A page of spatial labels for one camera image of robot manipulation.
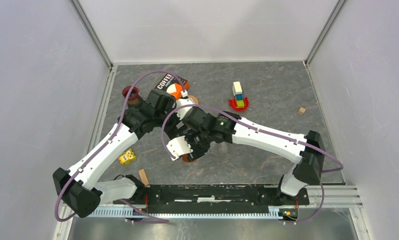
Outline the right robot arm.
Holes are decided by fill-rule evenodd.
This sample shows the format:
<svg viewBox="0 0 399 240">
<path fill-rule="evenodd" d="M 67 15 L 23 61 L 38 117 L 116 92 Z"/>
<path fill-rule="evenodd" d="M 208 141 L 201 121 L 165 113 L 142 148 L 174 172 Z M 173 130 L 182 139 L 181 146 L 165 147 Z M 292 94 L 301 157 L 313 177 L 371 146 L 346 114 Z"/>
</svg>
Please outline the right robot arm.
<svg viewBox="0 0 399 240">
<path fill-rule="evenodd" d="M 188 131 L 175 140 L 176 147 L 169 148 L 174 156 L 185 155 L 187 160 L 194 161 L 221 143 L 246 145 L 279 155 L 293 163 L 276 190 L 276 198 L 282 204 L 291 203 L 301 189 L 321 184 L 324 155 L 317 132 L 284 132 L 231 112 L 214 116 L 197 106 L 179 109 L 176 116 Z"/>
</svg>

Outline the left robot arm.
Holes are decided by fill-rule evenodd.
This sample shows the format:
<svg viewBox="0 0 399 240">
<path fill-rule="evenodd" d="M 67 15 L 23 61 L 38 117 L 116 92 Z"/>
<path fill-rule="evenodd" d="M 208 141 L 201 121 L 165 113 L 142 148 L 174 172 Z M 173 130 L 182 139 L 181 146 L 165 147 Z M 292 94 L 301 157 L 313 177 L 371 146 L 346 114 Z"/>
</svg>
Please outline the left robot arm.
<svg viewBox="0 0 399 240">
<path fill-rule="evenodd" d="M 145 191 L 135 180 L 123 177 L 100 182 L 99 179 L 124 150 L 154 128 L 160 127 L 165 133 L 173 134 L 181 121 L 175 108 L 183 104 L 192 104 L 185 93 L 176 99 L 166 91 L 153 89 L 145 100 L 125 105 L 117 123 L 97 146 L 70 168 L 59 167 L 52 174 L 58 195 L 56 205 L 64 202 L 73 210 L 73 214 L 66 218 L 56 212 L 56 219 L 64 222 L 74 216 L 85 218 L 99 205 L 119 199 L 140 203 Z"/>
</svg>

